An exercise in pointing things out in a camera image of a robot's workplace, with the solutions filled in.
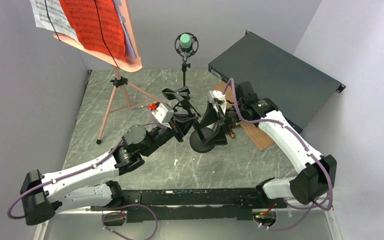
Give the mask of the black tripod mic stand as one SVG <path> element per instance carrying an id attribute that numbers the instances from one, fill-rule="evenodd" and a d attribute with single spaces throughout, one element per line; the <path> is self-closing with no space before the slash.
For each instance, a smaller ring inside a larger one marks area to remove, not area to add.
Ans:
<path id="1" fill-rule="evenodd" d="M 182 86 L 185 87 L 186 86 L 186 71 L 187 71 L 187 68 L 191 67 L 191 64 L 188 63 L 188 57 L 190 57 L 191 55 L 189 53 L 185 53 L 185 52 L 178 53 L 178 54 L 182 57 L 182 67 L 181 67 L 181 70 L 182 70 Z M 190 98 L 188 98 L 188 105 L 189 105 L 189 107 L 182 107 L 182 108 L 185 109 L 185 110 L 192 109 L 196 113 L 196 115 L 198 117 L 201 117 L 201 114 L 190 103 Z"/>

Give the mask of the green condenser microphone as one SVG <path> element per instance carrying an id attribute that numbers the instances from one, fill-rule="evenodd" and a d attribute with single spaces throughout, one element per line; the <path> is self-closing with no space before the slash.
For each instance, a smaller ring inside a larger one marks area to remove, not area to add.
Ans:
<path id="1" fill-rule="evenodd" d="M 194 34 L 184 32 L 175 39 L 174 49 L 179 56 L 188 58 L 198 51 L 199 41 Z"/>

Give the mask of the white handheld microphone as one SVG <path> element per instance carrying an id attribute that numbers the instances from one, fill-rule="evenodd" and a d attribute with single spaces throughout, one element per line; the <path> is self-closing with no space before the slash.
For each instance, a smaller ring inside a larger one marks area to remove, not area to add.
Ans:
<path id="1" fill-rule="evenodd" d="M 215 122 L 212 126 L 214 132 L 219 132 L 222 129 L 223 124 L 220 122 Z"/>

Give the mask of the black round-base mic stand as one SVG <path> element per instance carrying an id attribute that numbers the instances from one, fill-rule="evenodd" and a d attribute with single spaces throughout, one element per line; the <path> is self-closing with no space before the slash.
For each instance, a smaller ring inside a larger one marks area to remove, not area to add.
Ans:
<path id="1" fill-rule="evenodd" d="M 201 115 L 191 103 L 189 88 L 184 86 L 173 90 L 167 87 L 162 90 L 162 94 L 169 101 L 177 101 L 172 107 L 174 113 L 169 118 L 165 131 L 181 143 L 183 137 L 190 129 L 193 129 L 189 138 L 191 148 L 202 154 L 213 150 L 215 146 L 209 144 L 209 140 L 214 131 L 200 125 L 199 117 Z"/>

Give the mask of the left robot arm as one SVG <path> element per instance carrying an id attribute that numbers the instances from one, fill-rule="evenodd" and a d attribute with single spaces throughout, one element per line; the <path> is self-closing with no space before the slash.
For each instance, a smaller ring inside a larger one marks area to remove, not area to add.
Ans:
<path id="1" fill-rule="evenodd" d="M 141 167 L 148 157 L 172 138 L 179 142 L 198 125 L 199 114 L 151 110 L 154 128 L 133 125 L 108 152 L 79 165 L 50 173 L 28 172 L 20 188 L 23 219 L 28 226 L 46 222 L 57 213 L 84 206 L 119 209 L 125 203 L 120 185 L 95 181 L 118 177 Z"/>

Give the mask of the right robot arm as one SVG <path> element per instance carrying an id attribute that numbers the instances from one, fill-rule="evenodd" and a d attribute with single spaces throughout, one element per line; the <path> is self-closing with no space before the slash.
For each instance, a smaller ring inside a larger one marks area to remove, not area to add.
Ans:
<path id="1" fill-rule="evenodd" d="M 232 101 L 227 100 L 225 91 L 208 91 L 206 111 L 200 122 L 204 138 L 191 139 L 192 148 L 200 153 L 209 152 L 216 146 L 227 144 L 231 125 L 254 124 L 282 150 L 297 174 L 260 183 L 255 194 L 256 203 L 267 208 L 275 199 L 295 199 L 303 209 L 330 209 L 336 159 L 332 155 L 323 155 L 307 143 L 279 108 L 269 98 L 258 99 L 250 85 L 243 88 L 229 79 L 226 87 L 232 90 Z"/>

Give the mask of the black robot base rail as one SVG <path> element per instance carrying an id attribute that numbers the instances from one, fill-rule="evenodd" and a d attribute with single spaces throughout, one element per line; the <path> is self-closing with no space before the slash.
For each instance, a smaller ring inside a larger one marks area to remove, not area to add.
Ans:
<path id="1" fill-rule="evenodd" d="M 252 187 L 123 190 L 119 206 L 127 223 L 158 220 L 236 219 L 251 221 L 257 212 L 284 209 L 282 199 L 269 199 Z"/>

